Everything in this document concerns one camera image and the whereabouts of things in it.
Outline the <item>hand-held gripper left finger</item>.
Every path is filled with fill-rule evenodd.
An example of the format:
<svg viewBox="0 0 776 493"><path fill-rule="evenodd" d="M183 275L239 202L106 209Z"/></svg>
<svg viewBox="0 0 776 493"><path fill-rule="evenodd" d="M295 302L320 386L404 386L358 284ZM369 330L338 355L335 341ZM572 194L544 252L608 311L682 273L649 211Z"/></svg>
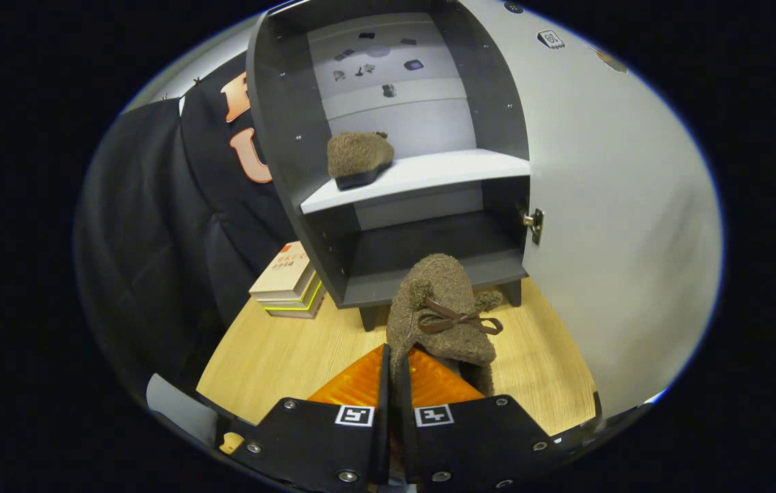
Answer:
<svg viewBox="0 0 776 493"><path fill-rule="evenodd" d="M294 492L370 492L386 483L390 353L377 346L307 399L277 400L259 424L234 418L229 456Z"/></svg>

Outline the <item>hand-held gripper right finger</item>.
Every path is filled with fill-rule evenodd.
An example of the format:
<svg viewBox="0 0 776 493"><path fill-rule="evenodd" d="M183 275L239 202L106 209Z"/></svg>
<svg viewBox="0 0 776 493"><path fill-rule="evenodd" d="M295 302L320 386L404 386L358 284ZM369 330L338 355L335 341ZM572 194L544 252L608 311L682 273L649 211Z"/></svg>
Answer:
<svg viewBox="0 0 776 493"><path fill-rule="evenodd" d="M419 492L521 492L569 461L510 395L484 397L418 349L400 373L406 480Z"/></svg>

